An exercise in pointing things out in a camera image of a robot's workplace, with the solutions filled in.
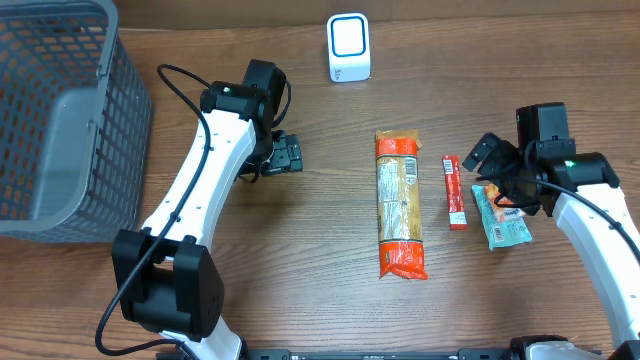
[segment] snack bar package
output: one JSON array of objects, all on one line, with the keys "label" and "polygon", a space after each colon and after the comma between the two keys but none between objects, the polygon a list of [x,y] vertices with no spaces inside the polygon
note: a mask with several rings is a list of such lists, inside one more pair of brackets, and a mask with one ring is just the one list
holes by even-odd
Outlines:
[{"label": "snack bar package", "polygon": [[[491,209],[493,209],[493,216],[497,222],[515,220],[524,217],[525,212],[522,209],[501,208],[496,205],[495,200],[500,196],[500,190],[494,184],[488,184],[484,186],[484,193],[487,194]],[[501,205],[513,205],[513,201],[503,197],[498,201]]]},{"label": "snack bar package", "polygon": [[476,199],[478,210],[482,214],[482,226],[487,240],[489,240],[489,250],[493,251],[495,248],[514,246],[533,240],[523,218],[503,222],[496,221],[483,186],[472,185],[471,192]]},{"label": "snack bar package", "polygon": [[424,271],[418,130],[376,132],[380,277],[427,279]]}]

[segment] black motor joint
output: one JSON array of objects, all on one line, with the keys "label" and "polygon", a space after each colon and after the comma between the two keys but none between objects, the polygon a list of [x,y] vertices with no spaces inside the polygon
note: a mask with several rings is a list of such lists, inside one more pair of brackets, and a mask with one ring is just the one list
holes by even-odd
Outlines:
[{"label": "black motor joint", "polygon": [[[274,63],[253,59],[241,85],[216,81],[200,96],[203,112],[214,109],[234,112],[240,114],[240,119],[253,123],[256,146],[238,175],[254,174],[255,181],[259,174],[268,176],[302,170],[298,137],[286,135],[282,130],[272,131],[281,120],[274,123],[285,85],[287,78]],[[272,162],[276,152],[278,161]]]}]

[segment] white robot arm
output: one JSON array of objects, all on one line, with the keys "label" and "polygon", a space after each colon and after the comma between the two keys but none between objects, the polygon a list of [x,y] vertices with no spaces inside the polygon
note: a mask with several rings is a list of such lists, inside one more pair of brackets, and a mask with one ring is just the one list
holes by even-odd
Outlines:
[{"label": "white robot arm", "polygon": [[[193,236],[196,244],[211,251],[213,230],[222,205],[240,167],[256,146],[256,134],[252,122],[240,119],[237,113],[213,110],[203,115],[209,125],[213,153],[207,158],[200,180],[180,212],[180,221],[173,224],[167,239],[181,240],[185,236]],[[167,223],[198,166],[204,144],[204,129],[199,124],[191,149],[173,185],[160,206],[142,225],[143,229],[151,229],[150,235],[158,236]]]},{"label": "white robot arm", "polygon": [[[620,222],[640,247],[622,189],[608,184],[578,186],[578,195]],[[567,235],[582,260],[604,307],[613,346],[640,336],[640,264],[629,245],[607,221],[582,202],[562,194],[553,210],[556,224]]]}]

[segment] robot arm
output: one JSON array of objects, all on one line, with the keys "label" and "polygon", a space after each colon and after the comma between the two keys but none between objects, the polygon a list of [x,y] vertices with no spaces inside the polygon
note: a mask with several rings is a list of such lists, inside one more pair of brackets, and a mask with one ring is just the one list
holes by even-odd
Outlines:
[{"label": "robot arm", "polygon": [[[618,177],[601,154],[576,154],[575,140],[569,137],[564,104],[518,109],[516,121],[518,147],[487,133],[463,166],[473,171],[482,162],[478,168],[482,177],[478,180],[491,180],[502,195],[529,215],[535,215],[542,207],[547,216],[553,216],[578,252],[602,301],[614,346],[637,341],[640,336],[640,235],[627,210]],[[577,194],[603,213],[598,214],[569,194]],[[616,228],[620,225],[627,239]],[[522,339],[514,339],[511,344],[512,349],[521,348],[521,358],[563,359],[565,357],[559,355],[568,353],[566,342],[558,341],[558,337],[548,337],[543,340],[547,343],[535,346],[523,346]],[[536,357],[533,352],[552,357]],[[586,352],[583,355],[579,358],[590,356]]]},{"label": "robot arm", "polygon": [[[200,99],[204,119],[169,192],[142,231],[121,230],[114,239],[112,258],[124,318],[179,340],[202,359],[236,359],[242,345],[220,317],[224,285],[210,256],[231,184],[238,175],[253,174],[255,182],[260,174],[302,170],[297,137],[272,131],[288,107],[274,119],[285,84],[275,64],[258,60],[250,62],[242,85],[212,83]],[[209,149],[203,123],[209,129]],[[175,218],[172,212],[193,181],[203,151],[210,154],[190,196],[157,242],[170,216]],[[152,244],[151,261],[132,272]],[[165,260],[172,262],[172,270],[154,266]],[[131,285],[121,288],[129,277]]]},{"label": "robot arm", "polygon": [[[192,237],[196,244],[205,246],[211,252],[213,230],[222,205],[240,167],[256,146],[256,133],[252,122],[240,119],[237,113],[213,110],[203,115],[211,133],[212,155],[207,158],[202,170],[202,180],[193,189],[180,212],[180,221],[171,227],[167,239],[182,240]],[[151,236],[158,236],[175,204],[184,194],[204,151],[204,143],[204,129],[199,124],[191,150],[173,185],[160,206],[142,225],[143,229],[150,229]]]},{"label": "robot arm", "polygon": [[[640,246],[640,234],[619,187],[584,185],[578,187],[577,193],[620,222],[636,246]],[[640,266],[629,245],[602,217],[566,194],[558,198],[553,218],[575,247],[593,282],[609,320],[614,347],[627,340],[638,340]]]}]

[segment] gray plastic basket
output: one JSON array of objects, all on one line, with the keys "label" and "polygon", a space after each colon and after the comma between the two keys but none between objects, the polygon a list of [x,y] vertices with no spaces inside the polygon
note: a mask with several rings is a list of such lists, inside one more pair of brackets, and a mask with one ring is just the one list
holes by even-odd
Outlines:
[{"label": "gray plastic basket", "polygon": [[136,224],[151,99],[111,1],[0,4],[0,232],[111,241]]}]

